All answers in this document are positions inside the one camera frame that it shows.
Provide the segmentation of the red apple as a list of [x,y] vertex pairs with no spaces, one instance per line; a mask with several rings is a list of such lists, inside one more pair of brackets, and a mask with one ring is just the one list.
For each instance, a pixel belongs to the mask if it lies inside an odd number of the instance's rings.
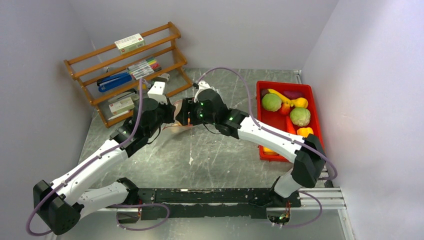
[[291,105],[289,103],[283,103],[278,112],[283,116],[288,116],[291,111]]

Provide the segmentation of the clear zip bag orange zipper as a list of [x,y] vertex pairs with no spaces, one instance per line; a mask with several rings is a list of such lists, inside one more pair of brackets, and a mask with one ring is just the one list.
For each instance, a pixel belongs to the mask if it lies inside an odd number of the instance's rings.
[[165,133],[179,134],[179,133],[182,133],[184,131],[192,129],[193,125],[191,125],[189,123],[184,125],[182,120],[177,119],[177,116],[181,112],[182,107],[183,107],[183,100],[182,99],[177,100],[172,105],[175,107],[175,112],[174,112],[174,115],[173,115],[174,116],[174,122],[173,123],[165,123],[161,130],[164,131]]

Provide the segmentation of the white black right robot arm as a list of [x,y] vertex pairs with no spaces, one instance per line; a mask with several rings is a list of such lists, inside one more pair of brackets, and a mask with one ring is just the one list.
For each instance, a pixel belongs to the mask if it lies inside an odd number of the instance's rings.
[[229,108],[213,89],[184,98],[175,116],[183,126],[212,125],[222,135],[269,148],[293,164],[272,187],[270,202],[282,207],[289,196],[301,188],[314,188],[326,163],[320,139],[291,134],[269,126],[251,114]]

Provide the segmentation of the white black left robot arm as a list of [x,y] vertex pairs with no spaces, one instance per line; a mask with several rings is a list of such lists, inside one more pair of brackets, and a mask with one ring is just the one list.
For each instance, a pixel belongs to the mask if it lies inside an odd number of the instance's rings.
[[105,207],[138,208],[143,202],[139,188],[126,177],[95,189],[88,188],[114,165],[129,159],[150,144],[150,138],[162,124],[175,121],[176,107],[166,101],[144,98],[134,108],[134,115],[126,119],[89,158],[63,176],[33,187],[34,210],[26,223],[26,231],[36,236],[30,223],[38,215],[55,235],[72,229],[83,217]]

